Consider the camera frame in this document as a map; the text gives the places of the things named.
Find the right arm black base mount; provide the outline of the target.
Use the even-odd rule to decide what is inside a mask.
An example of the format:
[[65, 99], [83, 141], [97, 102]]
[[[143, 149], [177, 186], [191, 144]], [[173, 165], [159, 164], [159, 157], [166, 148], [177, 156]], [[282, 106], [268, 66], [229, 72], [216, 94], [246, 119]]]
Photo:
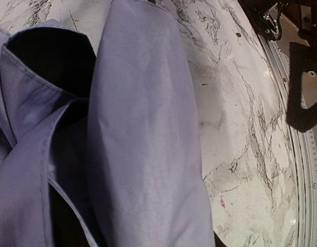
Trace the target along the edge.
[[280, 17], [287, 1], [238, 1], [257, 34], [279, 41], [283, 32]]

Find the lavender folding umbrella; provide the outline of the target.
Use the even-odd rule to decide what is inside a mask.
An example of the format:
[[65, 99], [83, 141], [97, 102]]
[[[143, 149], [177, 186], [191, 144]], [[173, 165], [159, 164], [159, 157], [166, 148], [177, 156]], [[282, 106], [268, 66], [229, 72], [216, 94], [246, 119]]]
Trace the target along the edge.
[[0, 246], [214, 246], [172, 15], [112, 1], [93, 51], [55, 20], [0, 30]]

